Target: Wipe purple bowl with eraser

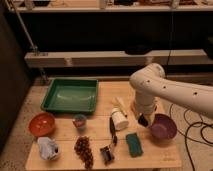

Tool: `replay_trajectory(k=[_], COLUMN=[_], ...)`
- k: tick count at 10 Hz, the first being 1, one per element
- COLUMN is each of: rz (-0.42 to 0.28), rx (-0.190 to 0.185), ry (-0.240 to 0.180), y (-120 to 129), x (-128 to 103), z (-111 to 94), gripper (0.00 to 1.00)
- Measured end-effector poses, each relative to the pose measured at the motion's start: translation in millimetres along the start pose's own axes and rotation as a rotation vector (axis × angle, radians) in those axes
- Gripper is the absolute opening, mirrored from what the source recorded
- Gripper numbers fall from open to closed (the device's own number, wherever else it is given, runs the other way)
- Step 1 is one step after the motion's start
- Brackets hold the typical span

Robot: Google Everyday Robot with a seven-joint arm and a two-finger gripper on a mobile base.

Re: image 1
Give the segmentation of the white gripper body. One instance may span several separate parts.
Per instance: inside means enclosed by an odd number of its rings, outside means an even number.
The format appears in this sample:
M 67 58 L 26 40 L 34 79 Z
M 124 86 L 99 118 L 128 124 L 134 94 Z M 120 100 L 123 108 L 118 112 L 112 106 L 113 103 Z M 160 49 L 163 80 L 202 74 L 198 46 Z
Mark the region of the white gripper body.
M 149 93 L 135 92 L 134 99 L 134 114 L 138 121 L 141 115 L 144 115 L 148 120 L 149 127 L 154 120 L 154 112 L 156 111 L 156 100 L 155 97 Z

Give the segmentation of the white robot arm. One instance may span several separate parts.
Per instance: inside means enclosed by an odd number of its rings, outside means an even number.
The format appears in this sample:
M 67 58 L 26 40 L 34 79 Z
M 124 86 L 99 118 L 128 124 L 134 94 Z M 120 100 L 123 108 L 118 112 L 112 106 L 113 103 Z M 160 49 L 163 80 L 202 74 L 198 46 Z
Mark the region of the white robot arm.
M 213 87 L 171 81 L 158 63 L 151 63 L 133 73 L 129 83 L 135 91 L 131 109 L 144 127 L 154 121 L 155 98 L 159 97 L 213 119 Z

